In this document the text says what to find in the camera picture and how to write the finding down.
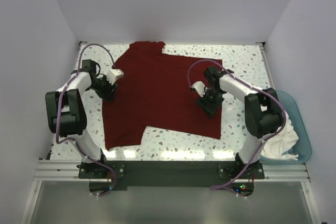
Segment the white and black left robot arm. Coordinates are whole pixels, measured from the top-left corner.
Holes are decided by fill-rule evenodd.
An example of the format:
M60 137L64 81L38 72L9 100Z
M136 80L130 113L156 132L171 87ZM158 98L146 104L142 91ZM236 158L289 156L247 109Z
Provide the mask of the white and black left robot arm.
M61 88L45 94L48 126L55 135L55 142L71 143L83 163L92 163L90 171L97 178L108 174L109 165L105 162L102 149L94 143L87 130L88 119L82 95L93 90L102 100L112 101L117 81L123 76L123 71L116 68L102 74L97 62L84 60Z

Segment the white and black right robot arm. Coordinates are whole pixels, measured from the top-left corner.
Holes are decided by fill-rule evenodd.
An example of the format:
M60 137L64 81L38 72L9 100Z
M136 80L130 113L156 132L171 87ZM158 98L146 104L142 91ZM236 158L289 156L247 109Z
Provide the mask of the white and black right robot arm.
M220 71L216 66L204 71L207 85L201 81L190 85L199 95L196 103L209 118L222 105L225 94L231 94L244 104L247 139L235 156L234 173L246 178L253 171L253 164L260 160L264 144L279 134L286 124L286 113L273 88L258 88L234 76L231 70Z

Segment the dark red t-shirt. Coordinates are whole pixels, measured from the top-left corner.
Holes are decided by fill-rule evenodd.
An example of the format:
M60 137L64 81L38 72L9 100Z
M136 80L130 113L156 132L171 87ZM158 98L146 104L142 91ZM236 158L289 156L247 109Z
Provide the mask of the dark red t-shirt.
M113 101L103 101L106 149L139 145L147 126L219 139L221 109L212 118L196 104L188 79L206 82L211 62L163 53L164 42L137 41L117 60L124 72Z

